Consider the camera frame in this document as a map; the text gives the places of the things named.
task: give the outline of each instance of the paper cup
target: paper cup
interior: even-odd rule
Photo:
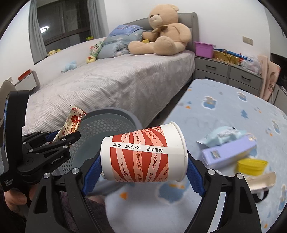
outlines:
[[[101,145],[101,164],[107,180],[182,181],[187,162],[185,140],[174,122],[106,137]]]

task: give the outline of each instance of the purple plastic box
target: purple plastic box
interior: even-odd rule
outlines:
[[[199,57],[213,58],[213,44],[195,43],[195,54]]]
[[[221,168],[247,156],[255,148],[256,141],[250,136],[202,150],[208,168]]]

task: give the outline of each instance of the drawer handle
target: drawer handle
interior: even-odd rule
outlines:
[[[206,77],[206,76],[205,76],[205,79],[209,79],[209,80],[212,80],[212,81],[215,80],[214,78],[208,78],[208,77]]]
[[[249,82],[251,82],[251,79],[249,79],[249,78],[245,78],[245,77],[243,77],[243,76],[241,76],[243,79],[246,79],[246,80],[248,80]]]
[[[216,69],[216,67],[213,67],[213,66],[209,66],[209,65],[206,65],[206,67],[208,68],[212,68],[212,69]]]
[[[243,90],[243,89],[241,89],[241,88],[239,88],[240,90]],[[243,90],[243,91],[245,91],[245,90]],[[245,92],[248,92],[248,91],[245,91]]]

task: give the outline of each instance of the wall switch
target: wall switch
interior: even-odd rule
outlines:
[[[12,76],[10,76],[10,78],[7,79],[10,83],[13,83],[13,79]]]
[[[253,40],[250,39],[250,38],[248,38],[248,37],[243,36],[243,37],[242,37],[242,41],[243,41],[244,43],[246,43],[246,44],[253,45]]]

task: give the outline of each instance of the teddy bear arm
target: teddy bear arm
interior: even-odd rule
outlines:
[[[143,40],[149,40],[150,42],[155,42],[159,37],[159,33],[143,32]]]
[[[187,43],[191,41],[191,32],[190,29],[181,23],[174,24],[174,27],[179,31],[179,37],[181,42]]]

